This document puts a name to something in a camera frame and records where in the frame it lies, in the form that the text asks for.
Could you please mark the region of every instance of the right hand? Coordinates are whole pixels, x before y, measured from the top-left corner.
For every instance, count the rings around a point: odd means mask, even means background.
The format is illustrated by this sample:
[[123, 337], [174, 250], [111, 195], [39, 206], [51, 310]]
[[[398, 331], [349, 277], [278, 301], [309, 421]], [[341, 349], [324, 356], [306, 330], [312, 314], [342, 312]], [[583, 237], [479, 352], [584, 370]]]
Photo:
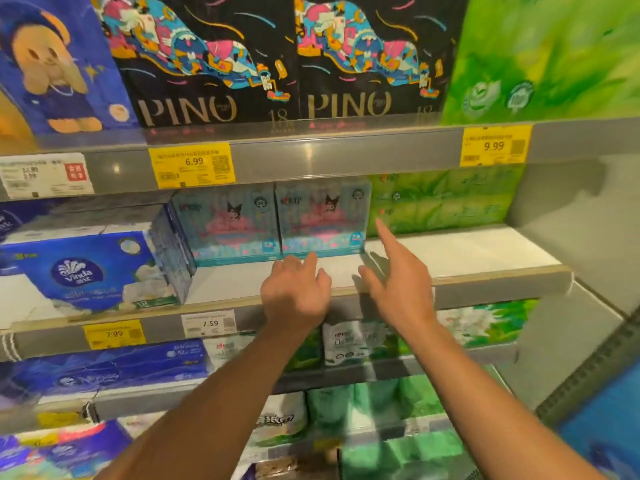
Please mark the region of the right hand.
[[380, 219], [376, 219], [376, 227], [389, 259], [387, 282], [382, 284], [367, 266], [358, 271], [384, 321], [407, 339], [425, 326], [437, 324], [431, 276], [427, 266], [400, 244]]

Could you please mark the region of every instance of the cartoon bear illustration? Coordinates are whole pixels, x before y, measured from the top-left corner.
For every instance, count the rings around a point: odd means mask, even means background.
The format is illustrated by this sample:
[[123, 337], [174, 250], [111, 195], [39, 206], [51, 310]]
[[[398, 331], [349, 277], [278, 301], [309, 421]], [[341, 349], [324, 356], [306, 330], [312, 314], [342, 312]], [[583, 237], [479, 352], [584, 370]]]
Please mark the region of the cartoon bear illustration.
[[100, 131], [89, 88], [69, 53], [70, 34], [55, 15], [26, 2], [0, 4], [0, 50], [22, 71], [49, 126], [59, 133]]

